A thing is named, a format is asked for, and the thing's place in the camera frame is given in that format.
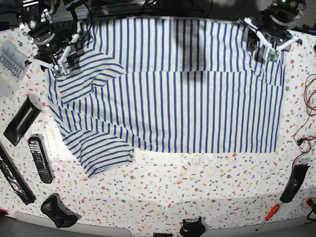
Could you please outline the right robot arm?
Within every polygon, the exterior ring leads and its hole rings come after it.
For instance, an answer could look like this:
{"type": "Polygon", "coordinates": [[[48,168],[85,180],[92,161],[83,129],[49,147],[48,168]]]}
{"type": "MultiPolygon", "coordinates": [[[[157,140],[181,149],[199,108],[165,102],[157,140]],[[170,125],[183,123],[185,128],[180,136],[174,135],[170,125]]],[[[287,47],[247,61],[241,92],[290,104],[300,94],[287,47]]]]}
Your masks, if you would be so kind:
{"type": "Polygon", "coordinates": [[[65,0],[64,6],[72,16],[69,22],[53,20],[59,0],[24,0],[22,13],[18,16],[19,28],[26,30],[27,37],[37,48],[35,55],[27,59],[27,66],[34,62],[43,70],[50,70],[57,79],[68,74],[68,68],[75,65],[77,44],[87,36],[81,30],[76,9],[86,5],[85,0],[65,0]]]}

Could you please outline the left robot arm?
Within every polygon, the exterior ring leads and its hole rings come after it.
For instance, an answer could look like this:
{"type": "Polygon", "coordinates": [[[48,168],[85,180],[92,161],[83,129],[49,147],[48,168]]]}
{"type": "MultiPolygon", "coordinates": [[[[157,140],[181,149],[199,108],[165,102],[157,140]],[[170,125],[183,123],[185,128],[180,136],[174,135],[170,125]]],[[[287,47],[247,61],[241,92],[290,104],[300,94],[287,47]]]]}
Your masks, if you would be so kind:
{"type": "Polygon", "coordinates": [[[304,0],[274,0],[258,15],[240,18],[250,29],[248,49],[254,51],[261,45],[262,59],[277,63],[281,53],[289,51],[293,43],[302,44],[302,40],[293,36],[288,29],[302,16],[305,9],[304,0]]]}

